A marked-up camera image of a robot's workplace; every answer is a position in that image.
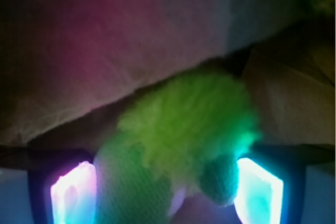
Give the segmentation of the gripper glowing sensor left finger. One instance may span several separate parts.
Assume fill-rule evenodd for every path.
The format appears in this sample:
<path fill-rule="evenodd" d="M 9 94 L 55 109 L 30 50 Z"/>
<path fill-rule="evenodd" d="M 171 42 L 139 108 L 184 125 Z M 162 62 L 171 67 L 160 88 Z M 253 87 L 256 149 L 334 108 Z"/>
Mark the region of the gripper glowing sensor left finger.
<path fill-rule="evenodd" d="M 93 223 L 96 190 L 84 150 L 1 147 L 1 223 Z"/>

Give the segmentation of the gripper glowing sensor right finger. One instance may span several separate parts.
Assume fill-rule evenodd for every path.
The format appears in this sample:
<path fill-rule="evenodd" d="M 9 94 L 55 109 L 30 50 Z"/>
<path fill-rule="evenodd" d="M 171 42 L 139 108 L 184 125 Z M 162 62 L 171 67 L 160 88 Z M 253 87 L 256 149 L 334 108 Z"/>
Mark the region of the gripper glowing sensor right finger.
<path fill-rule="evenodd" d="M 238 166 L 242 223 L 335 223 L 333 145 L 257 145 Z"/>

